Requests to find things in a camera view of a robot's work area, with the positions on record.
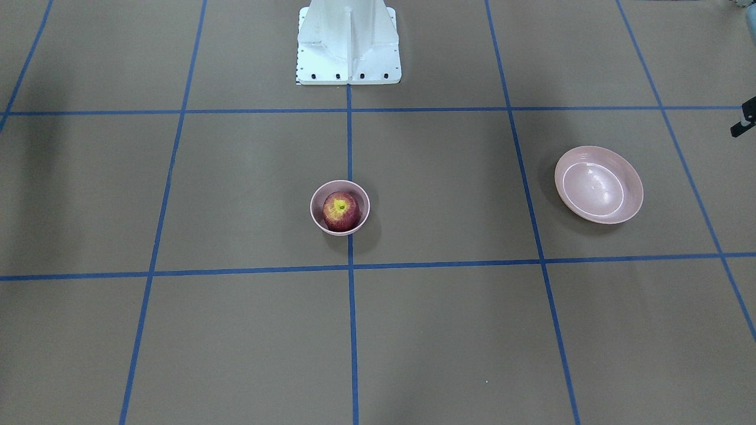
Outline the pink plate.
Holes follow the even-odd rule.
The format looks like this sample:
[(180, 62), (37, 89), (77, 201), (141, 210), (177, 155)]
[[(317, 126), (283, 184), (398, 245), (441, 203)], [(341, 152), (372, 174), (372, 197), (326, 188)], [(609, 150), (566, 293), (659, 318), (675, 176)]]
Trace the pink plate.
[(632, 164), (610, 149), (581, 146), (556, 163), (557, 194), (575, 215), (601, 225), (632, 220), (644, 202), (644, 188)]

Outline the pink bowl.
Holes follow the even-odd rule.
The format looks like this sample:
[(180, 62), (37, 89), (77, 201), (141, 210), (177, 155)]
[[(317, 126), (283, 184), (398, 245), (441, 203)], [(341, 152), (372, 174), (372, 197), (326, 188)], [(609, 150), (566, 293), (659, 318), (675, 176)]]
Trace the pink bowl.
[[(359, 221), (359, 223), (357, 223), (357, 226), (354, 229), (351, 229), (351, 231), (346, 231), (343, 233), (330, 231), (326, 227), (323, 219), (323, 203), (326, 197), (329, 196), (329, 194), (337, 191), (345, 191), (351, 193), (359, 203), (361, 210), (361, 220)], [(364, 223), (366, 223), (371, 211), (371, 202), (367, 191), (365, 191), (362, 186), (357, 185), (353, 181), (340, 179), (327, 181), (326, 183), (324, 183), (324, 185), (321, 185), (316, 191), (314, 191), (313, 196), (311, 197), (309, 209), (313, 222), (316, 226), (318, 226), (319, 229), (321, 229), (321, 231), (330, 235), (346, 236), (353, 234), (354, 232), (359, 230), (364, 225)]]

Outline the red yellow apple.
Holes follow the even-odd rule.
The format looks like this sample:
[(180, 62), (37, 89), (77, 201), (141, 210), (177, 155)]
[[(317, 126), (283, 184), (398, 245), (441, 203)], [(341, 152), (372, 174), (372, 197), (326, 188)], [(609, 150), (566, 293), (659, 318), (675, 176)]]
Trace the red yellow apple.
[(359, 203), (345, 191), (329, 194), (323, 203), (322, 213), (326, 227), (337, 233), (351, 231), (361, 220)]

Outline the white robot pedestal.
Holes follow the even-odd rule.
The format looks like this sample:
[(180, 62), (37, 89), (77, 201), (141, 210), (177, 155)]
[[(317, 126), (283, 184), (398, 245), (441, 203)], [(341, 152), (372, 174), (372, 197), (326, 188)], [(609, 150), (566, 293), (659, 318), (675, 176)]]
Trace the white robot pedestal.
[(299, 9), (295, 81), (303, 86), (398, 84), (399, 27), (383, 1), (311, 1)]

